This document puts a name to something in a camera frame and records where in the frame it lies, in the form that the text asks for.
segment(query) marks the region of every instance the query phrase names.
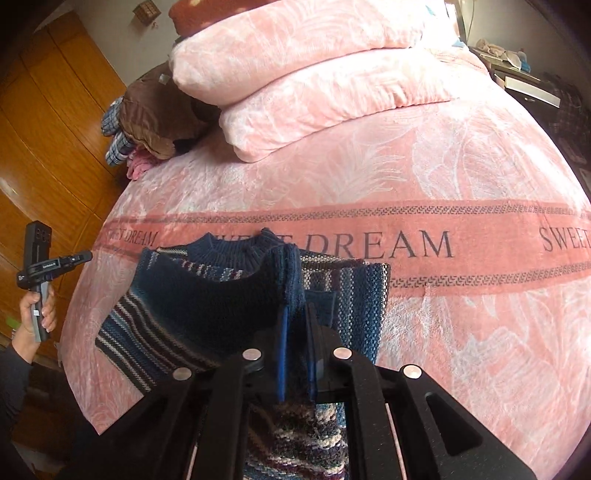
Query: wooden cabinet door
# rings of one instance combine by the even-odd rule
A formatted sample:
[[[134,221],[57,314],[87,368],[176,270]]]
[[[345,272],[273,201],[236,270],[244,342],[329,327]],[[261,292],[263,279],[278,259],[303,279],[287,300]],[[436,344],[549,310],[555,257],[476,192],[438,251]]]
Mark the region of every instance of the wooden cabinet door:
[[[52,256],[91,249],[125,183],[104,160],[100,120],[125,86],[73,12],[36,32],[0,82],[0,333],[18,318],[24,228],[53,229]],[[59,341],[78,276],[54,282]],[[57,357],[52,341],[40,350]]]

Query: plaid shirt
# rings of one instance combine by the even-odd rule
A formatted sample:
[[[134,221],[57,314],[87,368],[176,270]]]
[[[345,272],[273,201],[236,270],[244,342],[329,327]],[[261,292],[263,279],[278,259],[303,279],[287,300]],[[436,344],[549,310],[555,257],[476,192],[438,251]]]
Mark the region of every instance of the plaid shirt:
[[[103,115],[102,122],[100,123],[100,131],[105,137],[111,137],[119,130],[119,108],[121,107],[122,101],[122,96],[115,99]]]
[[[556,115],[548,119],[550,132],[557,137],[575,140],[584,150],[591,146],[591,119],[577,87],[557,75],[545,74],[547,90],[560,98]]]
[[[133,152],[135,147],[136,143],[130,138],[127,138],[127,136],[119,130],[109,145],[109,149],[105,154],[105,160],[111,167],[125,163],[127,157]]]

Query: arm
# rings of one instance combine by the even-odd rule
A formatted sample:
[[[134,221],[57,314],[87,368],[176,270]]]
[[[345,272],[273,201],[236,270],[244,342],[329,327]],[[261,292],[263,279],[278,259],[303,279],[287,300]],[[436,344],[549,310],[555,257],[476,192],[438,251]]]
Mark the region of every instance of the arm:
[[[49,298],[43,306],[43,326],[48,332],[56,327],[55,295],[50,286]],[[33,334],[29,307],[39,299],[38,293],[28,292],[21,300],[21,326],[12,345],[0,353],[0,458],[4,460],[4,472],[8,478],[34,479],[10,441],[11,429],[17,422],[29,383],[33,357],[39,348]]]

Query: black sleeve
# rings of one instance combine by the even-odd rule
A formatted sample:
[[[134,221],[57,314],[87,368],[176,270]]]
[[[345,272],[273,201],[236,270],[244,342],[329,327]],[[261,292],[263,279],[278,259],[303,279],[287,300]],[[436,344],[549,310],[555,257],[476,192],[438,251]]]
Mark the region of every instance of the black sleeve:
[[[29,383],[31,365],[12,346],[0,353],[0,458],[7,478],[36,480],[10,441],[10,432],[17,422]]]

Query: pink bedspread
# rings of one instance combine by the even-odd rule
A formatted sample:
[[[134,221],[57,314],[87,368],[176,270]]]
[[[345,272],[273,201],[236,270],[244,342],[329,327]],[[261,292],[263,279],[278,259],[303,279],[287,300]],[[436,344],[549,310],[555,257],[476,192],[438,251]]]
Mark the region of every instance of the pink bedspread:
[[[62,334],[70,385],[100,432],[141,396],[94,345],[141,249],[268,226],[303,248],[390,262],[378,364],[421,365],[553,477],[591,420],[591,205],[475,57],[439,58],[456,100],[344,122],[255,164],[215,130],[129,185]]]

